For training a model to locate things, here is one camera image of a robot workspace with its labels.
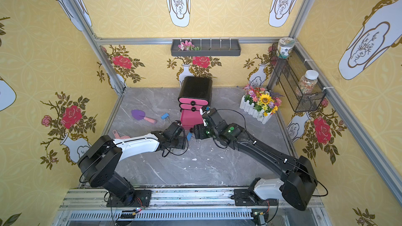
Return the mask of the blue binder clip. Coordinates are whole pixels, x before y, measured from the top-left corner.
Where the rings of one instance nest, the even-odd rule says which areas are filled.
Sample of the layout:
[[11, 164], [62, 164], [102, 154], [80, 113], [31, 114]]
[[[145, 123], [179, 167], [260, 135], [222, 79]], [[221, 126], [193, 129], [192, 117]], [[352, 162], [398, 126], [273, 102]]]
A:
[[170, 115], [168, 113], [165, 113], [164, 115], [161, 116], [162, 120], [170, 121]]
[[187, 134], [187, 136], [186, 136], [187, 141], [190, 141], [191, 138], [192, 138], [192, 136], [193, 136], [193, 134], [192, 134], [191, 132], [189, 132], [189, 133]]

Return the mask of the black pink drawer cabinet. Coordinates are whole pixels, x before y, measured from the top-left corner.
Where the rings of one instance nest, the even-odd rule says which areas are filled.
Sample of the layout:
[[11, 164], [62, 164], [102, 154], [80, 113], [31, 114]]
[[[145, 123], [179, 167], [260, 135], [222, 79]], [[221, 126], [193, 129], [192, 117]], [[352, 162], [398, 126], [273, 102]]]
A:
[[185, 130], [197, 124], [203, 124], [200, 110], [209, 106], [212, 98], [213, 81], [206, 77], [187, 76], [183, 80], [178, 101], [180, 106], [180, 122]]

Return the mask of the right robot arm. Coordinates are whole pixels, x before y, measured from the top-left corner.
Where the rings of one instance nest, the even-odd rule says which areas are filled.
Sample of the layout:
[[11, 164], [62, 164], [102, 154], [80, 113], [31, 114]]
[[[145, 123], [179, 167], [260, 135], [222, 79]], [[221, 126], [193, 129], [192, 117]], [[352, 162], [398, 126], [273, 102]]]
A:
[[283, 184], [278, 188], [293, 208], [305, 211], [319, 181], [309, 159], [284, 154], [252, 136], [246, 128], [228, 124], [213, 108], [202, 114], [203, 123], [190, 129], [196, 139], [212, 138], [244, 153], [275, 173]]

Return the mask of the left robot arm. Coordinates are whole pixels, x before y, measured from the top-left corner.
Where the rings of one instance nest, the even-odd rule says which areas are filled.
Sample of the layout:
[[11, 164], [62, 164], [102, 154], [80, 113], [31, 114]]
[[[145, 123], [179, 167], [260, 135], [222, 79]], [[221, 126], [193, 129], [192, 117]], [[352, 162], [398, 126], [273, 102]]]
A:
[[133, 185], [115, 169], [126, 158], [149, 152], [162, 151], [166, 157], [172, 149], [187, 150], [188, 139], [180, 122], [175, 121], [164, 131], [153, 131], [144, 136], [128, 139], [112, 139], [101, 136], [78, 160], [77, 164], [85, 183], [102, 187], [123, 206], [147, 205]]

